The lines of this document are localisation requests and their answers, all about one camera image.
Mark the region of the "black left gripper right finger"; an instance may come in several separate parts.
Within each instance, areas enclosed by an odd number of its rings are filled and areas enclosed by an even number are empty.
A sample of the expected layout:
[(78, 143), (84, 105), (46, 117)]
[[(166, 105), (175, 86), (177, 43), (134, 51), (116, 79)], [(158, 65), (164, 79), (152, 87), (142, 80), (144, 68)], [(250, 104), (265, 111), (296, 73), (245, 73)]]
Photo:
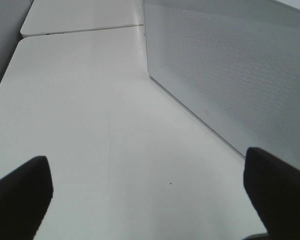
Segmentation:
[(300, 170), (262, 148), (250, 147), (243, 186), (272, 240), (300, 240)]

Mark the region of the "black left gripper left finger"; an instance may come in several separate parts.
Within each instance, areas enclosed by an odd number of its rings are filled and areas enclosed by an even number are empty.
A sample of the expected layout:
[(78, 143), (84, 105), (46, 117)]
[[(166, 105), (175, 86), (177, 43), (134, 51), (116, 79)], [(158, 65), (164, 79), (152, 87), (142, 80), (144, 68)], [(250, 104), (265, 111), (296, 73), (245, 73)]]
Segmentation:
[(34, 239), (53, 198), (46, 156), (36, 156), (0, 179), (0, 240)]

